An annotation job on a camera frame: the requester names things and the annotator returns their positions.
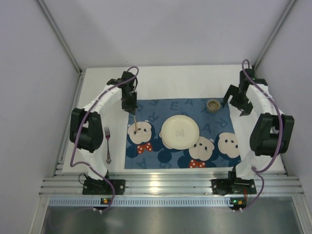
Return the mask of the blue bear print cloth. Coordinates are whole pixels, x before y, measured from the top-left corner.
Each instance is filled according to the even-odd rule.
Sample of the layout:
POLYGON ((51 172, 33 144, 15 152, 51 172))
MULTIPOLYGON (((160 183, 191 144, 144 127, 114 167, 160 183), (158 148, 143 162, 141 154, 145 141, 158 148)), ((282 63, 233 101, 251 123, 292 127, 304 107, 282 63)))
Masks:
POLYGON ((240 163, 229 106, 210 113, 208 101, 208 98, 139 100, 137 133, 133 116, 128 119, 125 168, 203 169, 234 167, 240 163), (164 121, 175 115, 188 116, 199 127, 199 139, 190 149, 168 149, 159 136, 164 121))

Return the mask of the gold spoon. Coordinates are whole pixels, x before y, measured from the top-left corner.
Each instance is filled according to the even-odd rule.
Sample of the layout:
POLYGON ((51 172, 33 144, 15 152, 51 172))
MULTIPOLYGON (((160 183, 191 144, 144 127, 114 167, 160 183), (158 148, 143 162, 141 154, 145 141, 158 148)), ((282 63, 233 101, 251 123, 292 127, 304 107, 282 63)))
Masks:
POLYGON ((133 114, 133 118, 134 118, 134 125, 135 125, 135 132, 138 132, 138 127, 137 127, 137 118, 136 118, 136 112, 133 114))

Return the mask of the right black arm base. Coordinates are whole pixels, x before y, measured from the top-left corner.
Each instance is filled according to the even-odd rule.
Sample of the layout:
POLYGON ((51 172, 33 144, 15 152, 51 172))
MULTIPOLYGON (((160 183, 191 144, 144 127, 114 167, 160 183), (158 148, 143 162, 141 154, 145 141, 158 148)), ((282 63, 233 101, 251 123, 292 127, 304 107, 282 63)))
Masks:
POLYGON ((214 195, 248 195, 256 194, 256 187, 253 179, 242 179, 236 176, 235 169, 228 171, 228 177, 212 179, 212 193, 214 195))

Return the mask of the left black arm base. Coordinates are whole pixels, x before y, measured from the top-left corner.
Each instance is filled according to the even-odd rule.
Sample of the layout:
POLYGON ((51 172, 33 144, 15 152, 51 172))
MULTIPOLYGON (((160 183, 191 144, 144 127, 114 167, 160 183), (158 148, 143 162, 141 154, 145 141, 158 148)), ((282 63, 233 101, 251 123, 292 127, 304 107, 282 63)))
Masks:
MULTIPOLYGON (((125 192, 125 180, 124 179, 109 179, 112 184, 115 195, 123 195, 125 192)), ((89 176, 83 183, 83 195, 113 195, 112 187, 104 180, 96 180, 89 176)))

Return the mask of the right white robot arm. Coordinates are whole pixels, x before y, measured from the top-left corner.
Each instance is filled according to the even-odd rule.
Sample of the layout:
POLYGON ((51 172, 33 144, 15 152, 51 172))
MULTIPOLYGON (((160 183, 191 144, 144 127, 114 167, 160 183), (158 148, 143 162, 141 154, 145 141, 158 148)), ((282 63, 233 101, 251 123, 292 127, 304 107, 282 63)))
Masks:
POLYGON ((221 105, 230 104, 251 117, 253 127, 247 135, 249 150, 235 166, 236 176, 252 179, 255 173, 267 171, 279 154, 287 151, 291 140, 294 118, 285 115, 269 93, 268 84, 255 76, 252 68, 242 68, 239 85, 230 85, 221 105))

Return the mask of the cream round plate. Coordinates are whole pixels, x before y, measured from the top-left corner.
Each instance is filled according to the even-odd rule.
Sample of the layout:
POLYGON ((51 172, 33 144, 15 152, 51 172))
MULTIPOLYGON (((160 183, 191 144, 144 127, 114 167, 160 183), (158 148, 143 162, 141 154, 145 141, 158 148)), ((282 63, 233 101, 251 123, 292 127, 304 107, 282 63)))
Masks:
POLYGON ((168 149, 186 150, 199 138, 199 127, 190 117, 175 115, 164 121, 159 134, 168 149))

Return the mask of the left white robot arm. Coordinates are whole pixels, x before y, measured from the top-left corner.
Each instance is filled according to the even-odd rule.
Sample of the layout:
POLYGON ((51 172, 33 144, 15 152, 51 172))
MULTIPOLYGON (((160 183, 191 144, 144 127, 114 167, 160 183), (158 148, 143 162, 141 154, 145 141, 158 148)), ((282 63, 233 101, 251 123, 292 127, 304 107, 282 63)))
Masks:
POLYGON ((74 143, 70 167, 85 165, 92 179, 107 180, 108 169, 103 156, 96 151, 104 140, 102 117, 121 101, 121 109, 135 115, 137 109, 137 76, 135 66, 124 71, 120 78, 111 79, 102 92, 82 108, 71 112, 69 139, 74 143))

